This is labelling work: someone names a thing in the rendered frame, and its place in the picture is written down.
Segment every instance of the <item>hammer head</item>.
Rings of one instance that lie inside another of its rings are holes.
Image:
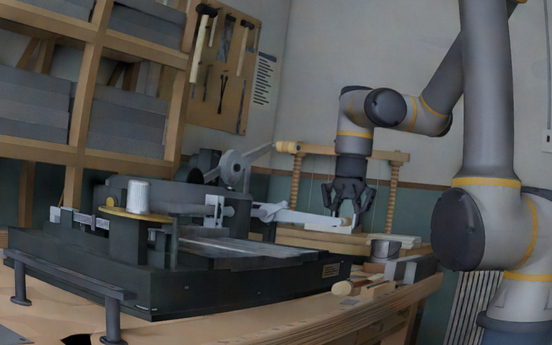
[[[241,20],[240,25],[243,26],[243,27],[248,27],[249,30],[253,30],[255,28],[255,24],[253,24],[251,22],[247,22],[246,20]]]
[[[205,4],[199,4],[196,6],[195,11],[201,16],[208,15],[210,18],[217,17],[217,14],[219,14],[219,11]]]

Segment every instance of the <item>hammer handle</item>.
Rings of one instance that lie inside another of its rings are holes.
[[[198,29],[198,39],[195,41],[195,51],[193,52],[193,60],[191,62],[191,71],[189,82],[195,84],[198,80],[198,69],[200,67],[200,58],[202,57],[202,48],[204,46],[204,38],[206,37],[206,24],[208,23],[208,15],[203,14],[200,19],[200,28]]]
[[[244,64],[244,53],[247,51],[247,38],[249,37],[249,28],[244,28],[244,34],[242,34],[242,45],[240,46],[240,58],[238,59],[238,71],[236,71],[236,77],[242,75],[242,65]]]

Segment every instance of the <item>threaded wooden post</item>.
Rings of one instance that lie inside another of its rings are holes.
[[[289,200],[289,206],[291,211],[295,211],[297,208],[297,196],[299,194],[299,177],[301,176],[301,162],[305,157],[305,153],[298,152],[293,155],[295,160],[293,161],[293,179],[291,180],[291,197]]]
[[[388,195],[388,207],[386,208],[385,234],[392,232],[392,218],[395,216],[395,201],[397,200],[397,185],[399,183],[399,169],[403,165],[403,162],[391,160],[390,165],[392,165],[392,172],[390,173],[390,194]]]

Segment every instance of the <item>machine label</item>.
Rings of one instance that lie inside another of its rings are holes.
[[[339,275],[339,262],[336,264],[326,264],[323,266],[323,277],[330,278]]]

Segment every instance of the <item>hammer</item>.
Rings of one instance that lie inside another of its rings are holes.
[[[255,28],[255,24],[249,23],[246,20],[240,21],[240,25],[244,27],[244,34],[242,34],[242,45],[240,46],[240,58],[238,59],[238,71],[236,71],[236,77],[242,75],[242,64],[244,63],[244,53],[247,51],[247,38],[249,37],[249,30]]]
[[[204,37],[206,36],[206,24],[208,23],[208,18],[217,17],[217,14],[219,13],[216,9],[205,4],[199,4],[196,6],[195,11],[198,12],[202,18],[200,19],[198,38],[195,40],[195,51],[193,52],[191,72],[189,75],[189,82],[192,84],[195,84],[198,80],[198,68],[200,67],[200,58],[202,56],[202,47],[204,46]]]

